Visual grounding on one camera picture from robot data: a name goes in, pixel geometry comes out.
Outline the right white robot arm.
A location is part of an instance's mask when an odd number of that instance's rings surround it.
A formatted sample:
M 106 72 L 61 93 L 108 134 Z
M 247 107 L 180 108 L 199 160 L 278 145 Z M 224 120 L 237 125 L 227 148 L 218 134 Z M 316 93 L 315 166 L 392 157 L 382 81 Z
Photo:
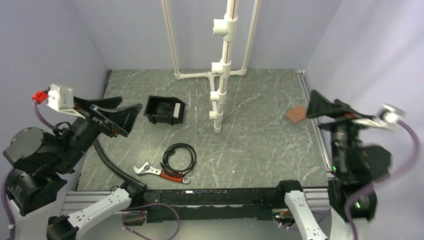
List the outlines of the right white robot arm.
M 359 133 L 367 128 L 394 130 L 404 111 L 384 104 L 377 115 L 354 110 L 339 100 L 328 100 L 312 90 L 306 111 L 308 119 L 326 116 L 331 122 L 318 128 L 330 133 L 332 178 L 328 181 L 331 232 L 320 228 L 309 206 L 305 189 L 297 180 L 282 180 L 277 185 L 276 203 L 287 208 L 286 215 L 274 217 L 280 226 L 296 225 L 304 240 L 357 240 L 374 218 L 377 195 L 374 182 L 389 174 L 392 155 L 379 145 L 365 146 Z

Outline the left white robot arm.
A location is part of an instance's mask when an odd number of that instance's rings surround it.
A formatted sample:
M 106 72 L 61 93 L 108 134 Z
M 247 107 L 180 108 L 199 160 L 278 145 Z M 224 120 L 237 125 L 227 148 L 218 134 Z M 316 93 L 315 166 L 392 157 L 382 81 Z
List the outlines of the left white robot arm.
M 49 96 L 48 106 L 58 112 L 76 114 L 73 123 L 60 122 L 51 131 L 39 127 L 20 130 L 3 151 L 12 165 L 3 185 L 5 208 L 10 218 L 12 240 L 78 240 L 110 215 L 137 210 L 144 203 L 145 186 L 127 177 L 108 196 L 70 215 L 51 216 L 58 192 L 98 136 L 127 137 L 142 110 L 142 104 L 121 106 L 121 97 L 66 101 Z

